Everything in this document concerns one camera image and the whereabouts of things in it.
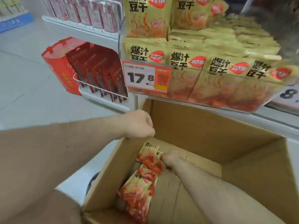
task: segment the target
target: floor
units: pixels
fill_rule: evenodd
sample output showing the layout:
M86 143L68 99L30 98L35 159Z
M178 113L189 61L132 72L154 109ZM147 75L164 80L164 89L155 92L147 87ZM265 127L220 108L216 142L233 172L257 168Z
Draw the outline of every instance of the floor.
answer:
M0 130L116 114L65 91L40 56L59 39L40 17L0 34ZM58 189L82 204L89 180L102 169L116 143L108 144Z

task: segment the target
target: red gift bag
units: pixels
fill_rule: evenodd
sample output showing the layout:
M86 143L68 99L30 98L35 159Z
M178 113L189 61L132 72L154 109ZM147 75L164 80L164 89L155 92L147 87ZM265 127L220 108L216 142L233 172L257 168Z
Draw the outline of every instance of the red gift bag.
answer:
M86 42L77 38L68 37L58 41L53 46L48 47L42 53L44 61L49 65L53 73L65 87L66 91L77 95L81 95L81 93L79 92L77 82L73 79L73 75L76 72L69 64L65 54L84 43Z

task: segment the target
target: cardboard box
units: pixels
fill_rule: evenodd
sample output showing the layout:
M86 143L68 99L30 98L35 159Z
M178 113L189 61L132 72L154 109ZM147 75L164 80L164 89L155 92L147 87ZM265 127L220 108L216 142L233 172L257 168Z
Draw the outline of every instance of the cardboard box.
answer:
M122 139L114 148L86 196L85 218L93 224L133 224L115 208L118 189L129 178L145 141L161 152L176 151L213 175L239 187L286 224L299 223L295 175L297 143L261 128L206 110L146 100L142 109L152 118L156 135ZM204 223L179 178L163 169L148 215L149 224Z

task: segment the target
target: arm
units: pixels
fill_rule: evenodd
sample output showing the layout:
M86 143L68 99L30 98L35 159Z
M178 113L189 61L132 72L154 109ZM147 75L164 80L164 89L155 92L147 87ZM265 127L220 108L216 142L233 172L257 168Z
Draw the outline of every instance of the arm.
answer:
M0 223L51 192L112 140L154 134L141 110L0 131Z
M236 186L210 175L172 152L161 157L181 179L196 206L213 224L284 224Z

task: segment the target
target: person's right hand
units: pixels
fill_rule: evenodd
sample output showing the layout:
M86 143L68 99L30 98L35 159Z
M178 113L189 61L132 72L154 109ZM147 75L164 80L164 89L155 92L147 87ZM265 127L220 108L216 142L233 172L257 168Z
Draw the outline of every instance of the person's right hand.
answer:
M177 161L181 160L181 157L174 152L163 153L160 159L165 163L166 166L170 167L172 170Z

